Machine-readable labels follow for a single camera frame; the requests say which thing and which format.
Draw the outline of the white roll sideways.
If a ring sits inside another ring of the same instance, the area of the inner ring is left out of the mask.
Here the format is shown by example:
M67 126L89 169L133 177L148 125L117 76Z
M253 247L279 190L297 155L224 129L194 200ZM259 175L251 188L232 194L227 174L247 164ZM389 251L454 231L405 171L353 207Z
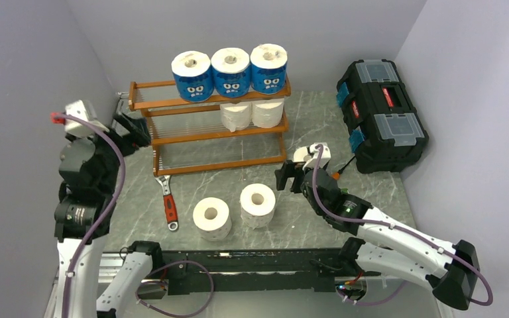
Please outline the white roll sideways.
M277 126L284 111L284 98L253 101L251 121L254 126L269 129Z

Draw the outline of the blue roll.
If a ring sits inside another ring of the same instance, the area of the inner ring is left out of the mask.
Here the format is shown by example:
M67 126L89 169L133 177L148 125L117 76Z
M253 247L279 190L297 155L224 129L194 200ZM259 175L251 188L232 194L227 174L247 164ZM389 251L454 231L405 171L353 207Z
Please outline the blue roll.
M171 62L171 69L178 93L182 99L202 102L214 91L210 57L194 50L178 54Z
M251 55L251 87L262 94L278 93L286 84L287 51L277 44L260 44Z
M251 61L242 48L222 48L211 57L215 89L219 95L238 98L251 86Z

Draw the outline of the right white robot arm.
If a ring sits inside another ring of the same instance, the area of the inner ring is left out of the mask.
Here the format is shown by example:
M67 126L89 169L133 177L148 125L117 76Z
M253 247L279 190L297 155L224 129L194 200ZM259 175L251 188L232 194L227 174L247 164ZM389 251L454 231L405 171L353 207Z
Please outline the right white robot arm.
M441 240L397 221L341 189L322 167L287 160L274 175L278 191L292 179L292 193L302 194L333 229L351 235L338 259L345 274L360 270L397 276L461 311L480 303L473 292L478 282L486 284L486 280L472 243Z

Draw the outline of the orange wooden two-tier shelf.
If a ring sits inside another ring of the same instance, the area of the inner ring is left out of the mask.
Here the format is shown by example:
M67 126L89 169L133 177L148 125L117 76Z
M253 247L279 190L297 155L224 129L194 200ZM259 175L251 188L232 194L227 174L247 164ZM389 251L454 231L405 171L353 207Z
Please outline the orange wooden two-tier shelf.
M286 147L283 134L288 130L288 118L283 111L280 122L271 128L249 126L244 130L231 132L221 123L221 117L215 113L220 105L242 101L264 101L278 97L289 97L292 93L290 80L286 78L286 86L274 95L264 95L250 91L246 95L230 99L220 95L212 95L204 102L190 102L182 98L163 99L159 93L147 93L148 89L164 89L174 87L174 80L137 83L132 81L129 88L128 105L132 111L139 111L145 117L151 135L153 151L152 173L156 177L163 175L191 174L229 168L242 168L263 164L275 164L285 161ZM213 164L192 164L171 167L167 164L162 151L169 144L201 142L222 138L244 136L260 136L273 134L278 141L279 153L265 158L238 159L230 162Z

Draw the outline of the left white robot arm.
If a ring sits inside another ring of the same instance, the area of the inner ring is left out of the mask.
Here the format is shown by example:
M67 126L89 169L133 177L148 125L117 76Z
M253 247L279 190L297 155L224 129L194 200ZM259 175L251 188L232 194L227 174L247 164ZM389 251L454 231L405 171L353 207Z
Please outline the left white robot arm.
M60 154L62 183L54 212L59 255L56 317L120 317L141 282L164 269L157 242L132 243L122 268L103 294L98 294L99 269L111 217L125 181L125 157L148 146L144 119L122 113L115 120L126 129L120 135L85 115L52 115L65 127L68 144Z

